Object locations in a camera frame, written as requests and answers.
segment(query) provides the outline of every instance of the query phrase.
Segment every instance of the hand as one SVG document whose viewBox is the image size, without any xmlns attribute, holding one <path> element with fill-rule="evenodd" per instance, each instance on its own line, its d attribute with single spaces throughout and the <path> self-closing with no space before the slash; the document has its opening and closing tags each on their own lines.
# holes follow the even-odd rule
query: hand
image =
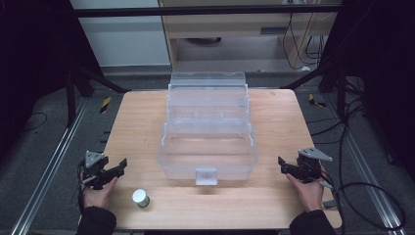
<svg viewBox="0 0 415 235">
<path fill-rule="evenodd" d="M 306 212 L 322 209 L 324 187 L 317 180 L 303 184 L 292 175 L 286 175 L 294 187 L 296 187 Z"/>
<path fill-rule="evenodd" d="M 89 187 L 82 185 L 83 190 L 83 205 L 85 208 L 97 207 L 106 209 L 108 205 L 108 199 L 110 198 L 111 191 L 118 181 L 117 177 L 114 177 L 110 183 L 104 185 L 101 190 L 93 190 Z"/>
</svg>

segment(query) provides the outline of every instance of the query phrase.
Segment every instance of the wall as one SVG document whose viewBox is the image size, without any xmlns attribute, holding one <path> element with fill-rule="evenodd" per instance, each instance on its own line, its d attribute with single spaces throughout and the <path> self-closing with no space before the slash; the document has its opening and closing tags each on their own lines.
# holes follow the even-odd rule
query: wall
<svg viewBox="0 0 415 235">
<path fill-rule="evenodd" d="M 158 7 L 157 0 L 70 0 L 75 9 Z M 170 66 L 161 17 L 79 19 L 103 71 Z"/>
</svg>

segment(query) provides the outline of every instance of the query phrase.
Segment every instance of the clear plastic box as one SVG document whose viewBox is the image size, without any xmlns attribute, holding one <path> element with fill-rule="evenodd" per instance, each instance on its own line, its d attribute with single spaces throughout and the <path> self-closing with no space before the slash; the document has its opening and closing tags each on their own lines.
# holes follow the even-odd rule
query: clear plastic box
<svg viewBox="0 0 415 235">
<path fill-rule="evenodd" d="M 158 162 L 171 179 L 248 179 L 257 163 L 242 72 L 176 73 L 166 97 Z"/>
</svg>

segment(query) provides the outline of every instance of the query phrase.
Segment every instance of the gray floor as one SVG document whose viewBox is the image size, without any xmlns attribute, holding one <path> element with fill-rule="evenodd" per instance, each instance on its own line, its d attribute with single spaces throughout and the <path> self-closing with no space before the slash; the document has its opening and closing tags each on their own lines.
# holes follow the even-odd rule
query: gray floor
<svg viewBox="0 0 415 235">
<path fill-rule="evenodd" d="M 245 71 L 249 87 L 279 87 L 305 73 L 289 67 L 277 38 L 222 38 L 219 43 L 182 40 L 180 46 L 177 71 Z M 109 79 L 134 90 L 165 89 L 169 74 L 109 76 Z M 310 133 L 319 132 L 337 121 L 334 119 L 333 108 L 330 107 L 334 103 L 336 91 L 319 94 L 315 87 L 318 81 L 317 77 L 296 90 Z M 122 94 L 114 93 L 94 82 L 93 85 L 96 89 L 93 98 L 77 96 L 77 104 L 85 104 L 86 107 L 83 118 L 71 137 L 62 160 L 57 162 L 57 171 L 52 173 L 53 178 L 45 189 L 35 217 L 29 221 L 29 233 L 74 234 L 79 216 L 73 197 L 76 165 L 86 150 L 104 150 L 108 139 L 107 131 L 112 128 L 122 99 Z M 325 102 L 329 107 L 310 104 L 309 94 L 314 94 L 316 99 Z M 104 114 L 100 114 L 101 105 L 109 96 L 112 97 L 109 108 Z M 355 95 L 347 95 L 349 102 L 355 98 Z M 14 227 L 65 134 L 65 90 L 39 99 L 33 112 L 39 114 L 33 115 L 28 121 L 27 131 L 22 132 L 20 140 L 8 153 L 10 161 L 0 168 L 0 234 L 9 234 Z M 388 164 L 382 142 L 371 121 L 361 112 L 350 118 L 349 128 L 342 151 L 344 182 L 366 180 L 368 175 L 372 175 L 380 186 L 397 197 L 405 209 L 407 223 L 403 231 L 382 231 L 363 221 L 350 206 L 344 205 L 342 208 L 346 234 L 415 234 L 415 183 L 402 166 Z M 340 144 L 327 142 L 339 140 L 341 133 L 340 128 L 334 128 L 327 133 L 313 136 L 315 147 L 334 158 L 332 163 L 324 163 L 324 166 L 336 185 L 339 185 Z M 370 193 L 365 187 L 354 187 L 347 190 L 347 195 L 363 214 L 383 224 L 380 214 L 383 214 L 382 209 L 385 207 L 377 206 L 377 192 Z M 388 221 L 390 217 L 393 216 L 390 215 L 384 220 Z"/>
</svg>

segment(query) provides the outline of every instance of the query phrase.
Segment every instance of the can lid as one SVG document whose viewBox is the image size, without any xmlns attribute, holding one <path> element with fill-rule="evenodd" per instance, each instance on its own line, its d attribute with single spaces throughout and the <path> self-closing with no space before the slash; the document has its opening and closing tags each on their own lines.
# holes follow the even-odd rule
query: can lid
<svg viewBox="0 0 415 235">
<path fill-rule="evenodd" d="M 134 201 L 134 203 L 141 203 L 144 201 L 144 199 L 146 199 L 146 197 L 146 191 L 143 189 L 138 189 L 132 194 L 132 201 Z"/>
</svg>

